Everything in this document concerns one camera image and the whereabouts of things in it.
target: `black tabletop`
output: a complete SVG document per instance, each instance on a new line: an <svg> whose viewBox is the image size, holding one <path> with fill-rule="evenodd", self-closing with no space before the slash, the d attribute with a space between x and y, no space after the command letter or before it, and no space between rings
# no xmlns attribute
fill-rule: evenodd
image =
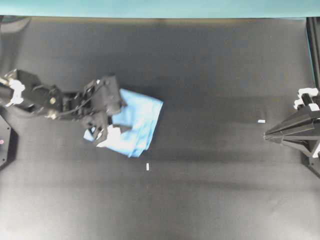
<svg viewBox="0 0 320 240"><path fill-rule="evenodd" d="M262 138L313 87L305 25L33 17L3 27L1 74L19 68L73 91L115 73L164 105L140 158L94 147L78 123L3 110L18 141L0 171L0 239L318 239L320 179L300 152Z"/></svg>

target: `black metal frame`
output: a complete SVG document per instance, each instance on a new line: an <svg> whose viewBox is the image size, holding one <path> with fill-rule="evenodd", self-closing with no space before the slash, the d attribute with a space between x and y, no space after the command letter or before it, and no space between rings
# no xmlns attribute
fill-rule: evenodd
<svg viewBox="0 0 320 240"><path fill-rule="evenodd" d="M306 18L306 32L311 54L314 86L319 88L320 82L320 17Z"/></svg>

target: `cable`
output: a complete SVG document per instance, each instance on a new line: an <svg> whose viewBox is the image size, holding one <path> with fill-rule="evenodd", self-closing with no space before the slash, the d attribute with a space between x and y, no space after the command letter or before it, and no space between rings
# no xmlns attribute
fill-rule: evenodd
<svg viewBox="0 0 320 240"><path fill-rule="evenodd" d="M56 117L61 117L61 116L64 116L64 115L68 115L68 114L72 114L74 113L75 111L78 111L80 108L82 108L84 105L86 105L93 97L94 95L98 92L98 90L102 87L103 85L101 85L100 87L97 88L96 91L94 91L94 93L87 99L85 100L83 103L81 103L79 106L77 106L76 108L72 109L72 110L69 110L69 111L63 111L63 112L59 112L57 113Z"/></svg>

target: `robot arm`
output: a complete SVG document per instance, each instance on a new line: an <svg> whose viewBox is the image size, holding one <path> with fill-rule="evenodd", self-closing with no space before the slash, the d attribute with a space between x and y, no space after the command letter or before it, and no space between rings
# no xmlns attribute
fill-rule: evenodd
<svg viewBox="0 0 320 240"><path fill-rule="evenodd" d="M0 101L3 106L19 108L30 116L81 121L91 132L95 145L107 139L112 115L126 106L115 76L93 80L83 91L62 92L55 85L41 83L36 75L17 69L0 78ZM130 129L116 127L121 132Z"/></svg>

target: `teal backdrop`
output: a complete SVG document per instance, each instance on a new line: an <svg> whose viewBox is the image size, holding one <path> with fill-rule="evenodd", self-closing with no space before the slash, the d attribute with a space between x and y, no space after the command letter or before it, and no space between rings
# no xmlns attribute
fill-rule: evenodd
<svg viewBox="0 0 320 240"><path fill-rule="evenodd" d="M320 0L0 0L1 15L103 18L300 18Z"/></svg>

